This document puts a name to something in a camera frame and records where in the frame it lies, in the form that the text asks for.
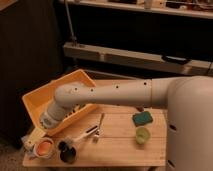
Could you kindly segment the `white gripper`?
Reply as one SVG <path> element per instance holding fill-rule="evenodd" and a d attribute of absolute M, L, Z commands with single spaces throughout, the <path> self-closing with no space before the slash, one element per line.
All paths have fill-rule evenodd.
<path fill-rule="evenodd" d="M 56 128 L 65 118 L 67 110 L 52 101 L 40 116 L 40 123 L 45 129 Z"/>

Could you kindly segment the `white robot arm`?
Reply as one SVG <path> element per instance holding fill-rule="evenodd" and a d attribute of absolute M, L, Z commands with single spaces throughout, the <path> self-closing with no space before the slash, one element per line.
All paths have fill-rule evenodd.
<path fill-rule="evenodd" d="M 80 104 L 165 109 L 166 171 L 213 171 L 213 77 L 156 78 L 97 87 L 63 84 L 41 114 L 41 125 L 58 127 Z"/>

